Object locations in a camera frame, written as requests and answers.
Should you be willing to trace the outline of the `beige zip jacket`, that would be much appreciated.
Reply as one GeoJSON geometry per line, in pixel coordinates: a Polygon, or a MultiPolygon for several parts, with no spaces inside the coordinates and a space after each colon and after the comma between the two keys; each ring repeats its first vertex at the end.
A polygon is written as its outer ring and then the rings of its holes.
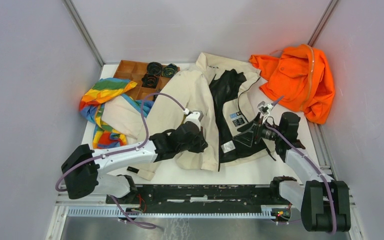
{"type": "Polygon", "coordinates": [[[118,96],[105,104],[102,118],[126,135],[129,144],[192,122],[200,130],[198,141],[207,146],[197,153],[178,153],[174,160],[182,169],[215,172],[220,166],[255,161],[274,153],[274,142],[235,138],[256,118],[249,91],[260,73],[249,62],[201,53],[195,64],[168,81],[149,111],[118,96]]]}

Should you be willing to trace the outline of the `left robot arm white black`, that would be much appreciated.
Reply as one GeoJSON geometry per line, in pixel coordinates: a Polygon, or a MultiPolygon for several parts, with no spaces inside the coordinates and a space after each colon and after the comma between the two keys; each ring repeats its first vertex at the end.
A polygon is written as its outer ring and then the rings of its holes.
{"type": "Polygon", "coordinates": [[[157,163],[177,154],[199,154],[208,147],[202,127],[187,121],[176,129],[151,135],[146,141],[108,149],[79,145],[61,166],[64,191],[77,200],[90,194],[111,195],[130,204],[138,191],[131,176],[114,176],[112,171],[136,164],[157,163]]]}

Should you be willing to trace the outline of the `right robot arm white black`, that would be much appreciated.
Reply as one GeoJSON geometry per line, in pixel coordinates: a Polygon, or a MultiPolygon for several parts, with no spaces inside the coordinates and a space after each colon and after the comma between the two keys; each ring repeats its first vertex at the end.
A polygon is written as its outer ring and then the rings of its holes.
{"type": "Polygon", "coordinates": [[[275,152],[297,175],[275,177],[269,189],[269,199],[275,204],[288,201],[300,211],[300,219],[308,232],[348,232],[351,229],[351,210],[348,185],[335,180],[312,161],[298,139],[301,118],[294,112],[284,112],[279,124],[264,122],[260,115],[239,129],[233,137],[247,147],[263,139],[273,141],[275,152]]]}

